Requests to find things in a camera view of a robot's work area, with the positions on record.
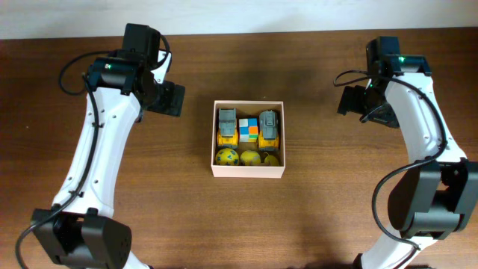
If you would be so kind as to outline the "yellow grey toy truck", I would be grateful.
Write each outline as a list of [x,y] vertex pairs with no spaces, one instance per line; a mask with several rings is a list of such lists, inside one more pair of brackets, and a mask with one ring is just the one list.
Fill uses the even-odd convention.
[[263,111],[259,115],[258,148],[263,152],[279,149],[279,119],[275,111]]
[[236,109],[223,109],[218,111],[217,145],[219,148],[237,149],[238,128]]

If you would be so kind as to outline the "yellow ball with blue letters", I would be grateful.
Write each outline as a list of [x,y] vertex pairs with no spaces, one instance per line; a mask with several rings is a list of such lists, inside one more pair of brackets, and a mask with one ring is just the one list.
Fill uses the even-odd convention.
[[215,164],[220,166],[238,166],[239,161],[237,152],[230,148],[219,150],[215,156]]

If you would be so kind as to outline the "colourful puzzle cube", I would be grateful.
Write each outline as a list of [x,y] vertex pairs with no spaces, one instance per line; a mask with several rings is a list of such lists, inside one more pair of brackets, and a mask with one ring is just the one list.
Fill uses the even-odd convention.
[[239,119],[239,141],[241,143],[256,143],[258,135],[258,120],[256,118]]

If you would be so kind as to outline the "yellow ball with grey eyes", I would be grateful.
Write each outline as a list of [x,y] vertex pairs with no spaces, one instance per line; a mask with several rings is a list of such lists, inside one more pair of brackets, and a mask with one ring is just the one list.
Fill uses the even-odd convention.
[[240,162],[245,166],[256,166],[261,163],[261,156],[256,151],[246,150],[240,155]]

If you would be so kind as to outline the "yellow cat rattle drum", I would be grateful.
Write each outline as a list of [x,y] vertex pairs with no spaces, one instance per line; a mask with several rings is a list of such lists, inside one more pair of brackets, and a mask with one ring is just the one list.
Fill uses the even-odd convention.
[[271,155],[270,153],[266,152],[265,153],[265,158],[264,158],[264,164],[266,164],[267,166],[279,167],[280,166],[280,161],[276,156]]

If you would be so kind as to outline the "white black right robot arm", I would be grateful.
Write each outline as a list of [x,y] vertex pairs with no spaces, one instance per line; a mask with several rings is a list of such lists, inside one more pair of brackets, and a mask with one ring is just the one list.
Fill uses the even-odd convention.
[[409,162],[384,176],[371,210],[382,234],[355,268],[406,268],[425,248],[463,230],[477,204],[477,163],[454,141],[436,102],[425,57],[370,53],[367,81],[342,83],[338,113],[402,132]]

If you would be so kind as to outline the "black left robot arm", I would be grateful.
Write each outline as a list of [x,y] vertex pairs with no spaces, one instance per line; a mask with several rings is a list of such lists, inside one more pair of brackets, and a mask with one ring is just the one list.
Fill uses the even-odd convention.
[[167,81],[167,39],[129,23],[122,46],[94,53],[82,76],[87,111],[69,172],[48,209],[35,209],[29,232],[68,268],[142,268],[129,226],[116,221],[117,174],[131,128],[150,111],[177,117],[185,88]]

